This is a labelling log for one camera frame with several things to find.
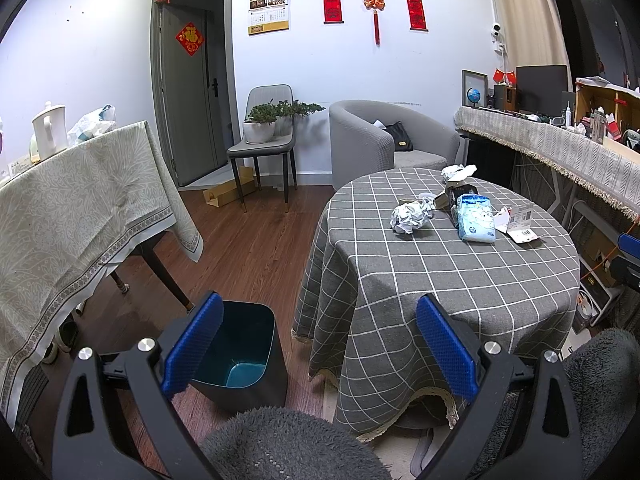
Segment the blue white tissue pack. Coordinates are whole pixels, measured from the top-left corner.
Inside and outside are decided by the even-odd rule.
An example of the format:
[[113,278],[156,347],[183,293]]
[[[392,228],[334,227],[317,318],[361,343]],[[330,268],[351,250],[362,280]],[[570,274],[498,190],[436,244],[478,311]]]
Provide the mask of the blue white tissue pack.
[[456,214],[459,237],[465,242],[494,244],[496,229],[491,201],[478,194],[462,194],[457,198]]

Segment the white paper ball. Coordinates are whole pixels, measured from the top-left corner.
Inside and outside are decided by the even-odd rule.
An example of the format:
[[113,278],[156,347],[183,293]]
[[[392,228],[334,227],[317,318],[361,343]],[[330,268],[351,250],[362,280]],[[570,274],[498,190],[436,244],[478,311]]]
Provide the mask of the white paper ball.
[[420,193],[414,200],[402,200],[390,216],[390,228],[396,234],[411,235],[422,229],[434,218],[435,196],[432,193]]

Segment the dark teal trash bin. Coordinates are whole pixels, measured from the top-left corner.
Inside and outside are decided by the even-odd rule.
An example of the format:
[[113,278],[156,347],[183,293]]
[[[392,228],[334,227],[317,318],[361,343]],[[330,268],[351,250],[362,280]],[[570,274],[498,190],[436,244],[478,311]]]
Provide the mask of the dark teal trash bin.
[[229,414],[285,406],[288,372],[273,310],[226,300],[221,326],[191,385]]

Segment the beige fringed desk cloth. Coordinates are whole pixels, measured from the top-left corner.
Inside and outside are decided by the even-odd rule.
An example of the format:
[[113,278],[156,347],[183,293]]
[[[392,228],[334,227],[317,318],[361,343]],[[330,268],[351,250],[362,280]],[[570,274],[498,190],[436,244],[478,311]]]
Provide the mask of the beige fringed desk cloth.
[[458,108],[454,125],[537,159],[629,219],[639,217],[639,165],[601,144],[543,122],[467,106]]

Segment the grey checked round tablecloth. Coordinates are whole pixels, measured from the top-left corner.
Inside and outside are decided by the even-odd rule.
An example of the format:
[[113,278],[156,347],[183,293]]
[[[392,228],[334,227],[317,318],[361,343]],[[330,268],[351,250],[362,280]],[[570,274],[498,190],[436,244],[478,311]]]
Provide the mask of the grey checked round tablecloth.
[[520,356],[558,350],[572,325],[578,251],[565,229],[533,206],[535,239],[519,245],[462,240],[444,212],[420,230],[390,228],[403,200],[442,190],[436,170],[392,169],[343,185],[326,203],[311,245],[292,326],[311,344],[309,373],[337,390],[337,427],[363,441],[384,434],[408,405],[451,394],[416,325],[432,294],[484,341]]

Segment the dark table leg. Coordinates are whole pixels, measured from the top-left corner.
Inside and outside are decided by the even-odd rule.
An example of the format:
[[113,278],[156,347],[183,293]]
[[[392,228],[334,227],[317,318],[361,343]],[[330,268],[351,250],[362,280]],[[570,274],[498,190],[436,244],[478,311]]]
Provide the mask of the dark table leg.
[[146,265],[156,275],[156,277],[180,302],[180,304],[182,304],[182,306],[187,311],[191,311],[193,309],[192,301],[182,291],[182,289],[174,280],[172,275],[165,268],[164,264],[162,263],[162,260],[160,260],[160,258],[158,258],[158,255],[154,252],[154,246],[152,244],[152,240],[149,238],[148,240],[145,240],[144,242],[140,243],[136,247],[136,251],[144,260]]

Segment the cardboard box on floor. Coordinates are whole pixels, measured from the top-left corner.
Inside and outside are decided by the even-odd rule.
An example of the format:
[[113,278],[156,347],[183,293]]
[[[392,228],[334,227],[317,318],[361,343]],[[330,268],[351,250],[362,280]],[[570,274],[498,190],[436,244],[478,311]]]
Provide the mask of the cardboard box on floor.
[[[238,168],[241,182],[241,190],[244,195],[256,191],[257,182],[253,167],[241,166]],[[220,208],[240,198],[234,179],[213,186],[203,191],[205,203],[209,206]]]

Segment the beige patterned tablecloth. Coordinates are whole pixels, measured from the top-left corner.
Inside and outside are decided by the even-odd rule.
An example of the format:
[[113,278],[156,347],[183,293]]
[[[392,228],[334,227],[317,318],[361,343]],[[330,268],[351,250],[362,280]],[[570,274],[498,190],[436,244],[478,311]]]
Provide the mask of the beige patterned tablecloth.
[[136,122],[68,148],[1,190],[1,413],[56,328],[132,248],[169,230],[198,261],[204,242],[163,159]]

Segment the black handbag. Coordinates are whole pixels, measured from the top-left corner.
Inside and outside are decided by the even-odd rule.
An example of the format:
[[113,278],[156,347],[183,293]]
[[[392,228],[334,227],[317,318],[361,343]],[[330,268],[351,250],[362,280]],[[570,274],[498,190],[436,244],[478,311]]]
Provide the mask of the black handbag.
[[384,127],[394,140],[394,149],[396,152],[411,152],[413,144],[402,122],[395,122]]

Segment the small blue globe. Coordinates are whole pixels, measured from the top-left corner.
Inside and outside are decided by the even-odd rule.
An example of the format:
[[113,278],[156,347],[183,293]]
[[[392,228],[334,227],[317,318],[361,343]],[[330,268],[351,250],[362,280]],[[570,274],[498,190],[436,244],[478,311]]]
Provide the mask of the small blue globe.
[[481,98],[482,95],[477,89],[469,88],[468,90],[466,90],[466,100],[472,107],[478,107],[478,103],[480,102]]

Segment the white electric kettle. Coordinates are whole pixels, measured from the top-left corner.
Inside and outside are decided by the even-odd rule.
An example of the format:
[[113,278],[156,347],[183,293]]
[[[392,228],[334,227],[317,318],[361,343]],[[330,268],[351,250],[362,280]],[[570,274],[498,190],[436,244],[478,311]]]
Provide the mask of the white electric kettle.
[[65,112],[64,105],[52,105],[47,102],[44,110],[32,120],[41,160],[46,160],[67,148]]

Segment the grey door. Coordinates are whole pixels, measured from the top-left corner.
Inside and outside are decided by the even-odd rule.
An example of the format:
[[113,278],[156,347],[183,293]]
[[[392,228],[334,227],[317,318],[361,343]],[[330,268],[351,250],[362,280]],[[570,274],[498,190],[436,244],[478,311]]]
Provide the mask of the grey door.
[[[190,22],[205,37],[193,56],[176,40]],[[152,0],[150,57],[160,147],[184,188],[226,166],[240,136],[232,0]]]

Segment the red fu door sticker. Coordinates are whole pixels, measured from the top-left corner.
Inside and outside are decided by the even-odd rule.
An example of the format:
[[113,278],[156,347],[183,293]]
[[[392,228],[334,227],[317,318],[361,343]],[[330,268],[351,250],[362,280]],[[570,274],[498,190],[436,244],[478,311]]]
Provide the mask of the red fu door sticker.
[[192,23],[185,24],[176,35],[176,40],[186,50],[186,53],[193,56],[204,44],[205,37]]

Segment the left red scroll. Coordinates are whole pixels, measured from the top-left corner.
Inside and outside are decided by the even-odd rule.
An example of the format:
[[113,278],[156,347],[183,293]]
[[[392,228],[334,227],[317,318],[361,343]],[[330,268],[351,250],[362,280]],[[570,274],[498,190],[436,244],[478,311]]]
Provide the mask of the left red scroll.
[[341,24],[343,20],[342,0],[322,0],[324,24]]

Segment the wall calendar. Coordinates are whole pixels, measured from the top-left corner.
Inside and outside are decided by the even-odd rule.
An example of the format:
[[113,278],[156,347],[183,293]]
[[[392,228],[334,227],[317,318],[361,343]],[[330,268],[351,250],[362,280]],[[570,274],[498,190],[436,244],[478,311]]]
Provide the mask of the wall calendar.
[[288,0],[250,0],[248,34],[256,36],[267,32],[282,32],[290,26]]

